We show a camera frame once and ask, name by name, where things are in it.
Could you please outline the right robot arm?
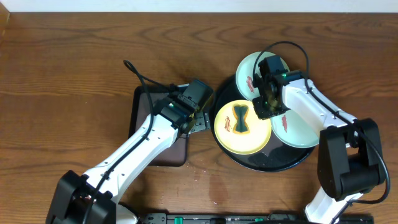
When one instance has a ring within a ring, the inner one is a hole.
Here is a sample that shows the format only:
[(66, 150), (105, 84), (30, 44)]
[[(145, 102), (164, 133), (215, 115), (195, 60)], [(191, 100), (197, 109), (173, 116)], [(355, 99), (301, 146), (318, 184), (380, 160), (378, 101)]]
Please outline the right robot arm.
[(321, 187), (305, 207), (308, 221), (335, 223), (349, 206), (364, 203), (361, 197), (377, 185), (386, 188), (371, 203), (385, 201), (391, 179), (373, 120), (358, 120), (341, 110), (300, 70), (254, 73), (252, 84), (260, 94), (252, 101), (259, 118), (292, 110), (318, 134)]

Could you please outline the green and orange sponge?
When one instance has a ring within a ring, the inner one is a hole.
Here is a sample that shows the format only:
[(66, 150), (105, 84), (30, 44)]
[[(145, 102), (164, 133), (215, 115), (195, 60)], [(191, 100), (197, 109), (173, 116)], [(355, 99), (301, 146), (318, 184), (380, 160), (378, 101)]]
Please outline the green and orange sponge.
[(233, 127), (233, 133), (249, 134), (249, 126), (246, 122), (248, 113), (249, 113), (249, 108), (246, 105), (233, 106), (233, 115), (236, 119), (236, 124)]

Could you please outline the yellow plate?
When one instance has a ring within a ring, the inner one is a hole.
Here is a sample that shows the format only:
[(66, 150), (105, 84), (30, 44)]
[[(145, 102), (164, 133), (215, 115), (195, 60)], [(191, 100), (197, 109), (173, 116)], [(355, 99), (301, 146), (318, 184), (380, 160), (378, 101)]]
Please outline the yellow plate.
[[(249, 113), (246, 122), (249, 126), (249, 134), (235, 134), (233, 127), (236, 119), (233, 115), (234, 105), (246, 105)], [(216, 114), (213, 125), (218, 142), (227, 151), (248, 155), (254, 154), (265, 147), (272, 133), (272, 125), (269, 119), (259, 119), (251, 101), (235, 100), (225, 104)]]

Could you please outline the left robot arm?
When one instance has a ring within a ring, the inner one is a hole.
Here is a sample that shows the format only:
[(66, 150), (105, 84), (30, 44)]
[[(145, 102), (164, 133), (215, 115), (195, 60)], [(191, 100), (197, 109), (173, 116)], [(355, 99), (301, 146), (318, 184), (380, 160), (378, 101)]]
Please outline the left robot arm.
[(147, 95), (150, 113), (125, 143), (83, 175), (69, 170), (61, 177), (46, 223), (137, 223), (121, 197), (155, 157), (191, 131), (211, 96), (177, 91), (154, 102)]

